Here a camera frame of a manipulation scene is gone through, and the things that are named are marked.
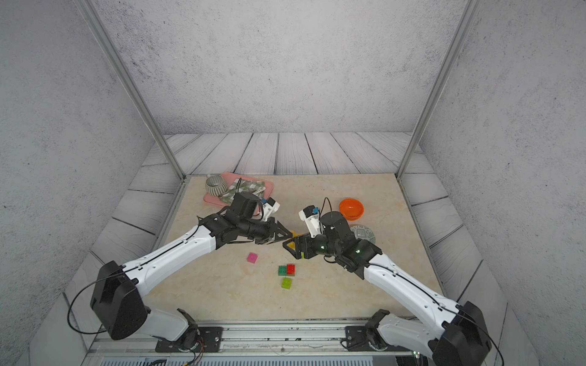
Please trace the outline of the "light green small lego brick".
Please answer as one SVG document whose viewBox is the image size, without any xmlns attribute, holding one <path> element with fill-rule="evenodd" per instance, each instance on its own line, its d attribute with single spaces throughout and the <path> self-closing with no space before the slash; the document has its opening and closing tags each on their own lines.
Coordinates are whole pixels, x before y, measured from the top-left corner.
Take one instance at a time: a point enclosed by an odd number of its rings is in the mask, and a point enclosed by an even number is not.
<svg viewBox="0 0 586 366">
<path fill-rule="evenodd" d="M 281 283 L 281 288 L 284 289 L 290 289 L 292 285 L 292 279 L 291 278 L 284 278 L 282 279 L 282 283 Z"/>
</svg>

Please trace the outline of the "pink small lego brick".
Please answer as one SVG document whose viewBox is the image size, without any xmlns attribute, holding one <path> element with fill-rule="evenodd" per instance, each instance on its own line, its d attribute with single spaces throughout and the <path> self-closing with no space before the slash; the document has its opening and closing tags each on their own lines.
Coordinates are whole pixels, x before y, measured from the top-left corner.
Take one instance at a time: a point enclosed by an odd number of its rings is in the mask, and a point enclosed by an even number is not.
<svg viewBox="0 0 586 366">
<path fill-rule="evenodd" d="M 253 264 L 256 263 L 257 259 L 258 259 L 258 255 L 256 253 L 250 253 L 247 256 L 247 262 L 250 262 L 250 263 L 253 263 Z"/>
</svg>

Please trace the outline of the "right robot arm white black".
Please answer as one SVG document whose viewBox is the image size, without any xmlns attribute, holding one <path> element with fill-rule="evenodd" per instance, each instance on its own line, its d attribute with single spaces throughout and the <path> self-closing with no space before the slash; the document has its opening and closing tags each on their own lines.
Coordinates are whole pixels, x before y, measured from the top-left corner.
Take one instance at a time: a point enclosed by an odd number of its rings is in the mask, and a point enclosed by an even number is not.
<svg viewBox="0 0 586 366">
<path fill-rule="evenodd" d="M 432 291 L 403 271 L 377 245 L 357 239 L 342 213 L 308 206 L 299 213 L 308 233 L 284 242 L 296 259 L 322 255 L 382 289 L 414 315 L 406 320 L 378 310 L 366 323 L 365 340 L 375 351 L 402 347 L 437 365 L 481 365 L 492 348 L 482 311 Z"/>
</svg>

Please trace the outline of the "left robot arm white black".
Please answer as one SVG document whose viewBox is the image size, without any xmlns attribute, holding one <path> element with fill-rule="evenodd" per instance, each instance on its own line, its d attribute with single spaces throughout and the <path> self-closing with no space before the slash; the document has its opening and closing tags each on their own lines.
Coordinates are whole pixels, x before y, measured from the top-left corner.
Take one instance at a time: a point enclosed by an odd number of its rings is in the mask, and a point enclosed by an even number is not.
<svg viewBox="0 0 586 366">
<path fill-rule="evenodd" d="M 277 210 L 273 198 L 237 193 L 231 205 L 198 218 L 191 230 L 169 244 L 123 265 L 103 265 L 90 307 L 112 340 L 140 333 L 191 348 L 198 332 L 195 320 L 182 309 L 171 314 L 151 308 L 143 298 L 184 266 L 225 245 L 290 239 L 291 232 L 273 216 Z"/>
</svg>

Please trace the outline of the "green checkered cloth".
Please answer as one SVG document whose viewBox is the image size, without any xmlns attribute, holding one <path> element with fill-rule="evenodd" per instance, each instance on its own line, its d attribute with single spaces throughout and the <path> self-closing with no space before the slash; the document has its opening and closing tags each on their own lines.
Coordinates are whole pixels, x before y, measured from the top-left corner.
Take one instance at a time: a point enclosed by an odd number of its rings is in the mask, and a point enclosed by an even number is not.
<svg viewBox="0 0 586 366">
<path fill-rule="evenodd" d="M 231 186 L 222 194 L 219 199 L 225 204 L 230 205 L 233 202 L 236 193 L 251 193 L 260 198 L 264 196 L 266 185 L 263 181 L 250 181 L 243 178 L 237 178 Z"/>
</svg>

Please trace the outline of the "orange plastic bowl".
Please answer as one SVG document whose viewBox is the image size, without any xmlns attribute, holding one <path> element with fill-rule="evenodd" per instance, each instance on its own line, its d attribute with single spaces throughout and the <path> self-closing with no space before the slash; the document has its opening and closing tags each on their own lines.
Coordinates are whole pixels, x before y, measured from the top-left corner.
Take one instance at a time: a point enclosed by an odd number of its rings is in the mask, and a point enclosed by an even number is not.
<svg viewBox="0 0 586 366">
<path fill-rule="evenodd" d="M 365 208 L 363 203 L 355 198 L 345 198 L 339 204 L 339 212 L 348 220 L 356 221 L 363 216 Z"/>
</svg>

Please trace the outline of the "pink plastic tray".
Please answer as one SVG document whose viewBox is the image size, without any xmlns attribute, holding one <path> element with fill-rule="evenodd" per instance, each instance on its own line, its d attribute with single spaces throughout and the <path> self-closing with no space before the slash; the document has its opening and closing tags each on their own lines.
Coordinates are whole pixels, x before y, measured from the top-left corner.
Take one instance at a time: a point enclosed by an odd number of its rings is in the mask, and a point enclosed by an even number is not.
<svg viewBox="0 0 586 366">
<path fill-rule="evenodd" d="M 253 177 L 245 176 L 245 175 L 238 175 L 238 174 L 234 174 L 234 173 L 231 173 L 231 172 L 221 173 L 220 175 L 222 175 L 224 177 L 224 179 L 225 179 L 228 187 L 230 187 L 231 184 L 237 178 L 243 178 L 245 180 L 250 180 L 250 181 L 263 181 L 265 183 L 265 185 L 266 185 L 266 190 L 264 191 L 264 196 L 262 198 L 265 198 L 265 199 L 269 198 L 269 196 L 271 195 L 271 193 L 272 193 L 272 191 L 274 189 L 274 184 L 271 181 L 262 180 L 262 179 L 259 179 L 259 178 L 253 178 Z M 206 192 L 206 194 L 204 196 L 204 201 L 206 203 L 213 204 L 213 205 L 216 205 L 216 206 L 219 206 L 219 207 L 223 207 L 223 206 L 228 205 L 228 204 L 225 204 L 224 202 L 220 201 L 219 197 L 218 198 L 212 197 L 207 192 Z"/>
</svg>

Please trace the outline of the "striped ceramic cup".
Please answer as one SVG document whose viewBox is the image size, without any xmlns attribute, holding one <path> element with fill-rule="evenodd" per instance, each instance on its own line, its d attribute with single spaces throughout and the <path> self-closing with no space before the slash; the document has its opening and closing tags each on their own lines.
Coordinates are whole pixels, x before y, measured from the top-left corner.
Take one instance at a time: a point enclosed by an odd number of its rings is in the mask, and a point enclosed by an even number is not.
<svg viewBox="0 0 586 366">
<path fill-rule="evenodd" d="M 212 197 L 221 197 L 228 191 L 228 185 L 222 175 L 209 175 L 205 181 L 206 192 Z"/>
</svg>

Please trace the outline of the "front aluminium rail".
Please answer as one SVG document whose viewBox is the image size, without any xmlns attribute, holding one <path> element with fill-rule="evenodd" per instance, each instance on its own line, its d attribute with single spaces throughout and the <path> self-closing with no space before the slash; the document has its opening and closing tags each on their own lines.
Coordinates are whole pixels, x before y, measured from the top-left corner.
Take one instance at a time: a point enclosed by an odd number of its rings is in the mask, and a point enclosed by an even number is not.
<svg viewBox="0 0 586 366">
<path fill-rule="evenodd" d="M 84 365 L 433 365 L 412 349 L 407 352 L 348 352 L 340 340 L 347 326 L 366 326 L 365 318 L 201 322 L 221 326 L 217 353 L 156 353 L 158 339 L 132 335 L 121 341 L 101 334 L 90 347 Z"/>
</svg>

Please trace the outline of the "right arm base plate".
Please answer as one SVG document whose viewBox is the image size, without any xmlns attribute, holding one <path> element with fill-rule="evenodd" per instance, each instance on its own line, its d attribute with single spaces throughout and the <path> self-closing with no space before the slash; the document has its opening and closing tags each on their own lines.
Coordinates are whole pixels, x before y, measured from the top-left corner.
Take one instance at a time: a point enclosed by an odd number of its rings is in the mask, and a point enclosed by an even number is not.
<svg viewBox="0 0 586 366">
<path fill-rule="evenodd" d="M 374 328 L 347 326 L 341 346 L 348 352 L 407 352 L 401 346 L 388 344 Z"/>
</svg>

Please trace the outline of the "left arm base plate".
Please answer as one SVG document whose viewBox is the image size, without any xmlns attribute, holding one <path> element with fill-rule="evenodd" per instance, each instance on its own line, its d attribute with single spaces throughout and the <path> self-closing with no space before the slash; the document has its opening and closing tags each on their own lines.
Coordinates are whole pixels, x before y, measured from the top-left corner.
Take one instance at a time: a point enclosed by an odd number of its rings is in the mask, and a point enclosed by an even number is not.
<svg viewBox="0 0 586 366">
<path fill-rule="evenodd" d="M 223 334 L 221 326 L 189 326 L 176 340 L 158 339 L 156 353 L 217 353 Z"/>
</svg>

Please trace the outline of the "left aluminium frame post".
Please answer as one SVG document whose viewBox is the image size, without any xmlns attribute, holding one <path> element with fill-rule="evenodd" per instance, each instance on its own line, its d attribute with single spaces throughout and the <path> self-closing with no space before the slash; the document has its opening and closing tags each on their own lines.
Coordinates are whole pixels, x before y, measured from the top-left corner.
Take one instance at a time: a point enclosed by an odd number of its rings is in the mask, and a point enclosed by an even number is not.
<svg viewBox="0 0 586 366">
<path fill-rule="evenodd" d="M 185 172 L 175 158 L 175 154 L 172 152 L 169 144 L 166 142 L 166 139 L 157 125 L 153 114 L 149 110 L 142 94 L 137 88 L 136 83 L 132 79 L 131 73 L 128 71 L 128 67 L 126 67 L 119 51 L 111 40 L 106 27 L 99 17 L 99 13 L 92 4 L 92 1 L 76 0 L 75 4 L 85 22 L 87 23 L 93 37 L 96 39 L 97 44 L 108 59 L 109 64 L 113 68 L 129 99 L 131 99 L 134 107 L 137 109 L 143 123 L 145 123 L 146 128 L 155 140 L 155 143 L 160 148 L 165 159 L 171 165 L 175 175 L 181 182 L 184 182 L 186 180 Z"/>
</svg>

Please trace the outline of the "aluminium frame post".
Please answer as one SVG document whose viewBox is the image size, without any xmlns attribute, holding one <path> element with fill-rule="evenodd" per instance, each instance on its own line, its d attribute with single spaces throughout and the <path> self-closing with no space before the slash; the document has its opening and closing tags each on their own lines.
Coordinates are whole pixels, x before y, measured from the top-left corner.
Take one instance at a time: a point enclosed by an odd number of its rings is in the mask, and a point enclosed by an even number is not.
<svg viewBox="0 0 586 366">
<path fill-rule="evenodd" d="M 131 99 L 134 107 L 137 109 L 143 123 L 145 123 L 146 128 L 155 140 L 155 143 L 160 148 L 165 159 L 171 165 L 175 175 L 181 182 L 184 182 L 186 180 L 185 172 L 175 158 L 175 154 L 172 152 L 169 144 L 166 142 L 166 139 L 157 125 L 153 114 L 149 110 L 142 94 L 137 88 L 136 83 L 132 79 L 131 73 L 128 71 L 128 67 L 126 67 L 119 51 L 111 40 L 106 27 L 99 17 L 99 13 L 92 4 L 92 1 L 76 0 L 75 4 L 85 22 L 87 23 L 93 37 L 96 39 L 97 44 L 108 59 L 109 64 L 113 68 L 129 99 Z"/>
<path fill-rule="evenodd" d="M 435 110 L 436 105 L 440 100 L 440 96 L 447 84 L 450 73 L 456 64 L 459 54 L 461 53 L 463 44 L 465 43 L 469 29 L 473 24 L 480 3 L 481 2 L 479 0 L 469 0 L 465 4 L 462 17 L 460 18 L 459 24 L 456 28 L 450 45 L 448 46 L 447 52 L 443 58 L 443 62 L 439 72 L 437 73 L 436 79 L 430 90 L 430 94 L 428 95 L 424 108 L 421 111 L 418 122 L 414 126 L 414 130 L 401 163 L 398 166 L 398 171 L 395 174 L 398 181 L 400 181 L 402 176 L 407 172 L 407 168 L 411 163 L 413 155 L 415 154 L 415 150 L 417 149 L 417 146 L 420 143 L 428 124 L 430 123 L 433 111 Z"/>
</svg>

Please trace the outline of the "right aluminium frame post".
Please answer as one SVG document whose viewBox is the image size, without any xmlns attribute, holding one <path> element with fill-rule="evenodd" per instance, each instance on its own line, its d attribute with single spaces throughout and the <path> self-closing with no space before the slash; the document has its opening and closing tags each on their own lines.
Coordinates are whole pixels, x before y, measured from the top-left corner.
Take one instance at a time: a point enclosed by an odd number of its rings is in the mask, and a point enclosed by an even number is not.
<svg viewBox="0 0 586 366">
<path fill-rule="evenodd" d="M 430 123 L 433 111 L 435 110 L 436 105 L 440 100 L 440 96 L 447 84 L 450 73 L 456 64 L 459 54 L 461 53 L 463 44 L 465 43 L 469 29 L 473 24 L 480 3 L 481 2 L 479 0 L 469 0 L 465 4 L 462 17 L 460 18 L 459 24 L 456 28 L 450 45 L 448 46 L 447 52 L 443 58 L 443 62 L 439 72 L 437 73 L 436 79 L 430 90 L 430 94 L 428 95 L 424 108 L 421 111 L 418 122 L 414 126 L 414 130 L 401 163 L 398 166 L 398 171 L 395 174 L 398 181 L 400 181 L 402 176 L 407 172 L 407 168 L 411 163 L 413 155 L 415 154 L 415 150 L 417 149 L 417 146 L 420 143 L 428 124 Z"/>
</svg>

